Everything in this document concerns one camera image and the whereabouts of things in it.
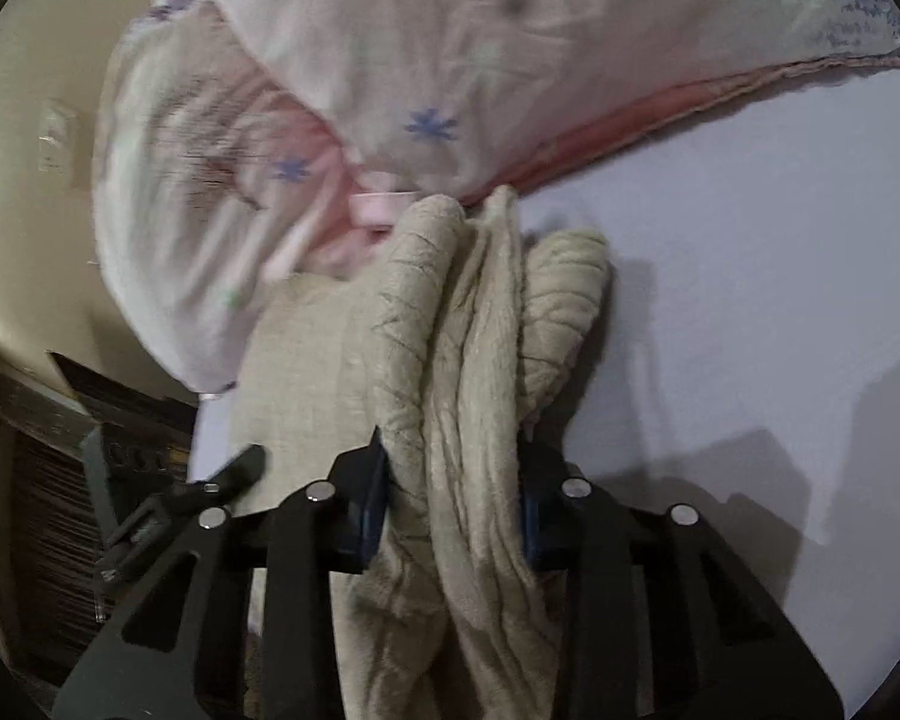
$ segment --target white bed sheet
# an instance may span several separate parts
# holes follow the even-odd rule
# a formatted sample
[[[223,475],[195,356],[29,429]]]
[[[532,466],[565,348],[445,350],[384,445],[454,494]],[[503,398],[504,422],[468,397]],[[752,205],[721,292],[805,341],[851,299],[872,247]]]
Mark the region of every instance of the white bed sheet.
[[[738,107],[523,201],[527,231],[604,230],[617,269],[564,451],[626,503],[696,505],[851,714],[900,656],[900,71]]]

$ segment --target beige cloth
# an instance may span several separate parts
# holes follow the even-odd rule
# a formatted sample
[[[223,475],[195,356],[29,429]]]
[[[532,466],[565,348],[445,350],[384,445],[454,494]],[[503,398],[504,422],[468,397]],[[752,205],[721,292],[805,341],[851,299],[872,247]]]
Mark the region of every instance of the beige cloth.
[[[524,258],[504,188],[472,220],[448,197],[420,201],[356,280],[300,275],[274,295],[231,428],[234,449],[271,459],[237,511],[324,477],[374,425],[391,459],[380,552],[332,581],[347,717],[438,717],[448,623],[485,717],[549,716],[559,626],[521,553],[516,437],[562,386],[605,279],[589,231]],[[261,612],[258,586],[251,624]]]

